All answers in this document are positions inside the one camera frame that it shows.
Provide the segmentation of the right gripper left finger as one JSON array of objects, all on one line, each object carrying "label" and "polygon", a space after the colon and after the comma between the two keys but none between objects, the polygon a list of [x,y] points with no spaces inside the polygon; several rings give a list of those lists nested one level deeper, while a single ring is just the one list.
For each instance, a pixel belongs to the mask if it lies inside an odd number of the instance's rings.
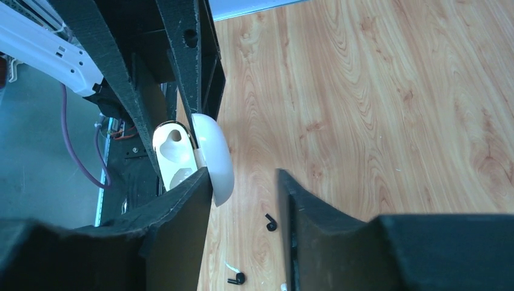
[{"label": "right gripper left finger", "polygon": [[212,184],[206,168],[99,227],[1,221],[2,290],[196,290]]}]

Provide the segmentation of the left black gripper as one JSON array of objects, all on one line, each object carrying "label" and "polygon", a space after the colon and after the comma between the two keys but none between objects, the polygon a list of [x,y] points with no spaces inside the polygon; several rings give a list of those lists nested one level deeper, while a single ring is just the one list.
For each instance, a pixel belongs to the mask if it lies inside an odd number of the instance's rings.
[{"label": "left black gripper", "polygon": [[196,138],[194,113],[218,118],[225,74],[208,1],[50,1],[138,129],[160,173],[152,139],[165,120],[159,84],[172,83]]}]

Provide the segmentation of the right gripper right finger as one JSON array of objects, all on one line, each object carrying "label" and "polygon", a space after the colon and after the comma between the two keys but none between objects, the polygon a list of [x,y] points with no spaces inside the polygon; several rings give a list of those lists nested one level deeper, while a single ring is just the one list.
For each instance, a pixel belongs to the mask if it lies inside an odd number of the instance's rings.
[{"label": "right gripper right finger", "polygon": [[360,221],[277,171],[288,290],[512,290],[513,216],[383,214]]}]

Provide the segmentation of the white earbud charging case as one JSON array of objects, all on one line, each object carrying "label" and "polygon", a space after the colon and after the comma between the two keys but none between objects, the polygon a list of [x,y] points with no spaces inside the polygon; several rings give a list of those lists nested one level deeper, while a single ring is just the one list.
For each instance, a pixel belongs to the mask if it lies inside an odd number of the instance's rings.
[{"label": "white earbud charging case", "polygon": [[208,115],[192,114],[195,136],[178,121],[158,125],[152,145],[158,160],[162,183],[170,191],[202,167],[206,167],[219,207],[229,200],[235,174],[229,146],[218,123]]}]

